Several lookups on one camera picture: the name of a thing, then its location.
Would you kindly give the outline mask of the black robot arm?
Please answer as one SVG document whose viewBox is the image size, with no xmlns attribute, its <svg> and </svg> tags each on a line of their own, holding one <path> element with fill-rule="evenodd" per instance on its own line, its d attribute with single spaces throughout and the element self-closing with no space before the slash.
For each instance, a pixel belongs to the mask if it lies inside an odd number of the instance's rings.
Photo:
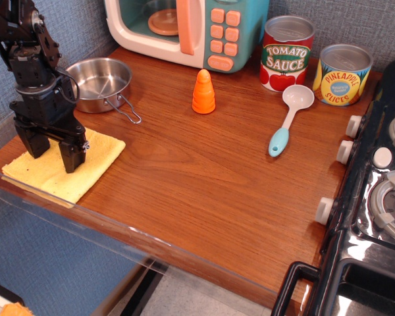
<svg viewBox="0 0 395 316">
<path fill-rule="evenodd" d="M 0 56 L 22 98 L 9 107 L 14 125 L 33 158 L 55 140 L 65 171 L 74 172 L 86 159 L 86 129 L 74 116 L 80 89 L 59 66 L 62 55 L 33 1 L 0 1 Z"/>
</svg>

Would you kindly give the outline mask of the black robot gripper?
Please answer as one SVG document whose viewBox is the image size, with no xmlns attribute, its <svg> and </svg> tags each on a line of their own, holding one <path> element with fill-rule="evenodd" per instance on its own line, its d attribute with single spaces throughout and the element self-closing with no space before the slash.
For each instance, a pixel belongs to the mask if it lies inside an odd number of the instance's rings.
<svg viewBox="0 0 395 316">
<path fill-rule="evenodd" d="M 68 76 L 51 76 L 50 81 L 39 87 L 15 85 L 22 98 L 13 101 L 14 124 L 17 134 L 28 153 L 34 158 L 42 156 L 49 148 L 48 138 L 59 140 L 59 149 L 66 173 L 73 173 L 85 162 L 86 131 L 75 118 L 76 95 Z"/>
</svg>

